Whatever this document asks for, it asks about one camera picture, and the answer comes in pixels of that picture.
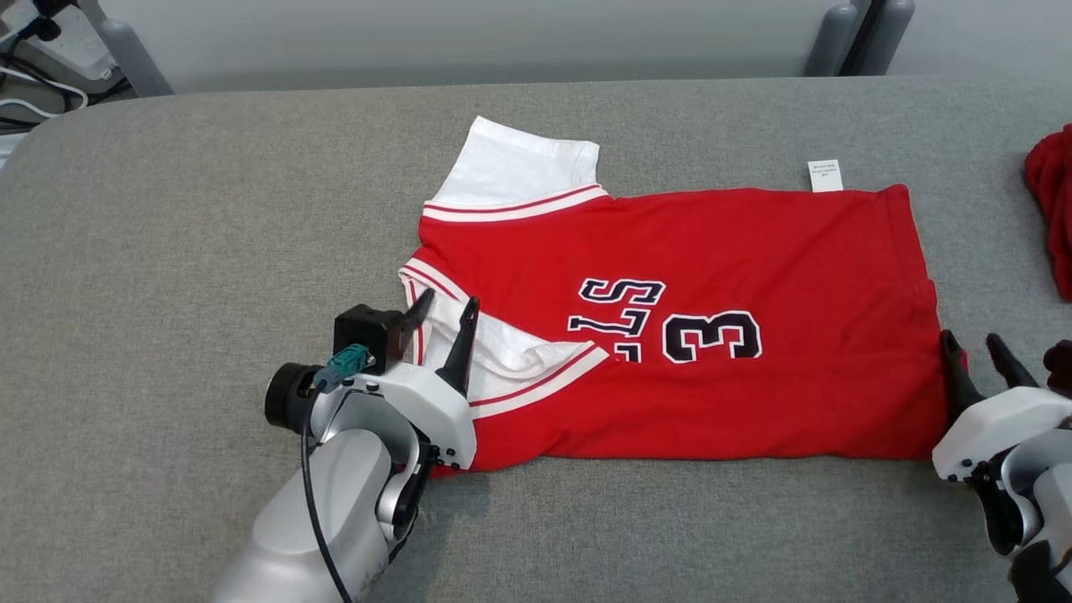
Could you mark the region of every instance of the jersey number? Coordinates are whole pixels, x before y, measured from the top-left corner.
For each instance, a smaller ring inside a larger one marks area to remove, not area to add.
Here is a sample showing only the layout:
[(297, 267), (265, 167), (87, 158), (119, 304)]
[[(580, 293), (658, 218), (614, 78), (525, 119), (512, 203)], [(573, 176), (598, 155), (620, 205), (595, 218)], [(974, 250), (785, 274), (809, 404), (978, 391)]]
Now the jersey number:
[[(630, 306), (655, 306), (659, 303), (666, 283), (637, 279), (619, 279), (611, 283), (600, 279), (584, 279), (578, 295), (593, 304), (616, 304), (625, 300)], [(592, 329), (599, 333), (619, 334), (626, 338), (640, 337), (651, 309), (627, 307), (622, 310), (621, 322), (599, 322), (586, 317), (571, 315), (566, 324), (568, 330)], [(729, 341), (730, 357), (755, 358), (763, 352), (759, 337), (759, 324), (750, 312), (730, 310), (712, 317), (670, 314), (662, 323), (662, 355), (675, 364), (695, 363), (698, 349), (726, 345), (726, 333), (736, 335)], [(627, 362), (641, 362), (639, 342), (614, 343), (614, 353)]]

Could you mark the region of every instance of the gray fabric surface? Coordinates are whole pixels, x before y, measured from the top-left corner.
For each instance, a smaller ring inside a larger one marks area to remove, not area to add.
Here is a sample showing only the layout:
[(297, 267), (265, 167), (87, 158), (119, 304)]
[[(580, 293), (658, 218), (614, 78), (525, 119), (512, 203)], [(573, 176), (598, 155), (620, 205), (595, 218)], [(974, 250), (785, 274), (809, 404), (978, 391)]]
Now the gray fabric surface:
[[(262, 416), (394, 269), (476, 115), (602, 145), (613, 193), (908, 183), (940, 317), (1043, 374), (1072, 335), (1022, 181), (1072, 119), (1033, 82), (795, 79), (116, 103), (0, 172), (0, 592), (197, 601), (297, 467)], [(987, 392), (997, 376), (980, 357)], [(974, 497), (922, 462), (541, 459), (429, 487), (375, 601), (1010, 601)]]

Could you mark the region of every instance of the teal connector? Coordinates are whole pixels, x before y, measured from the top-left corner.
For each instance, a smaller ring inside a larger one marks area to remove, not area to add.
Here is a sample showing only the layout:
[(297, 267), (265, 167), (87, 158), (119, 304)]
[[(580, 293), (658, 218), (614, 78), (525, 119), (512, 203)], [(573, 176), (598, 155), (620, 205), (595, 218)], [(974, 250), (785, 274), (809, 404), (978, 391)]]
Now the teal connector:
[(325, 394), (333, 392), (343, 381), (364, 370), (368, 358), (368, 348), (354, 343), (331, 356), (327, 366), (316, 371), (313, 383)]

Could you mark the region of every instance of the red fabric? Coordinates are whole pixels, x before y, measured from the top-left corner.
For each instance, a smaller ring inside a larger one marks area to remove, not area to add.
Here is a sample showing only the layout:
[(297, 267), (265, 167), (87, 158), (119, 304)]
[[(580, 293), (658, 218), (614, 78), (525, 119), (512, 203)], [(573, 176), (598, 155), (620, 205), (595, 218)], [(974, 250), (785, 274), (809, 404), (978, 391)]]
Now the red fabric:
[[(611, 354), (545, 399), (477, 418), (473, 469), (540, 455), (924, 458), (944, 429), (935, 289), (902, 185), (602, 196), (497, 222), (425, 216), (415, 258), (482, 312)], [(569, 330), (570, 317), (623, 323), (636, 307), (582, 298), (585, 279), (665, 290), (636, 337)], [(748, 350), (734, 352), (744, 332), (729, 328), (708, 345), (679, 332), (695, 358), (667, 355), (672, 314), (727, 311), (754, 317), (761, 353), (732, 357)], [(622, 342), (640, 343), (641, 362), (615, 354)]]
[(1049, 222), (1046, 248), (1054, 258), (1054, 280), (1072, 302), (1072, 123), (1051, 134), (1027, 153), (1027, 188)]

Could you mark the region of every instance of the white sleeve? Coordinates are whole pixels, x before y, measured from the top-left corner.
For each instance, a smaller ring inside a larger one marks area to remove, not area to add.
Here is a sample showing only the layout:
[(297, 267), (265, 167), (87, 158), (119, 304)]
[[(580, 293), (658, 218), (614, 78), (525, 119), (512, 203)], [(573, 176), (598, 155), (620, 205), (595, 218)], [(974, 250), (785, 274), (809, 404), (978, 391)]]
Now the white sleeve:
[(544, 138), (477, 117), (436, 205), (491, 206), (596, 183), (599, 145)]

